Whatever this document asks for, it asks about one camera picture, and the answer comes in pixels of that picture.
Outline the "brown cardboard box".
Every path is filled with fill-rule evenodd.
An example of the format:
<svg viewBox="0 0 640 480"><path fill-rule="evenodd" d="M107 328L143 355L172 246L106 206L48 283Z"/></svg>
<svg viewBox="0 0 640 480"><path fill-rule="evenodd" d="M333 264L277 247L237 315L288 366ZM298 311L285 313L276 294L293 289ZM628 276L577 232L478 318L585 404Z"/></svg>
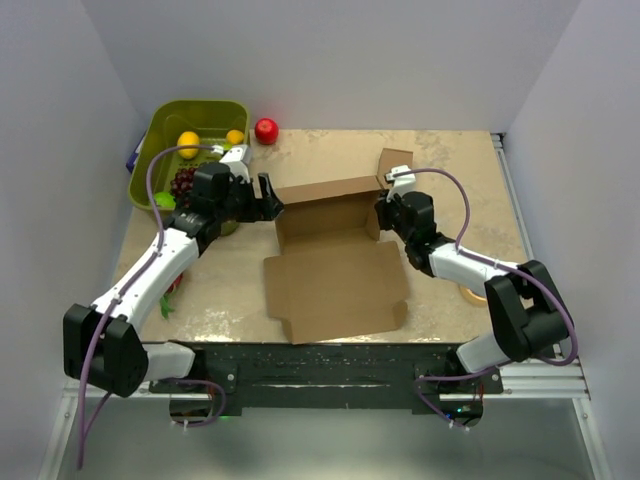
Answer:
<svg viewBox="0 0 640 480"><path fill-rule="evenodd" d="M395 241L383 242L374 176L280 188L279 253L264 261L266 309L305 344L400 329L409 281Z"/></svg>

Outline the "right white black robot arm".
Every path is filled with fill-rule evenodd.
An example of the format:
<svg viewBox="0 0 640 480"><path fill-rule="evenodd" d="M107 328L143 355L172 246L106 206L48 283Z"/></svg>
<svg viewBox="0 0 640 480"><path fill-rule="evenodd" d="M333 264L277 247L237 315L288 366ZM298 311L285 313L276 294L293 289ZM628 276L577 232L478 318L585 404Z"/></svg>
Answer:
<svg viewBox="0 0 640 480"><path fill-rule="evenodd" d="M480 382L481 372L541 358L545 349L565 339L571 342L568 357L545 362L564 366L576 358L573 320L544 264L503 263L457 245L437 230L433 199L422 192L399 195L385 190L375 210L380 228L404 242L414 269L462 285L487 302L491 331L457 348L457 361L445 369L452 390L469 392Z"/></svg>

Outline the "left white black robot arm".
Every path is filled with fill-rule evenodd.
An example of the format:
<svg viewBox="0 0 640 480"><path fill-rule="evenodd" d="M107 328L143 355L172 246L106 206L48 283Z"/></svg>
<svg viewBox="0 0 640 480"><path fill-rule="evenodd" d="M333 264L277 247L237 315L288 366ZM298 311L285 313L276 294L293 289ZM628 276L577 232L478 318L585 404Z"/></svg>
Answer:
<svg viewBox="0 0 640 480"><path fill-rule="evenodd" d="M183 344L145 344L140 332L173 281L221 235L228 221L273 221L283 211L266 173L255 179L240 161L214 162L195 172L192 190L160 224L134 266L88 306L63 317L65 374L126 398L147 381L172 379L185 392L200 390L207 368Z"/></svg>

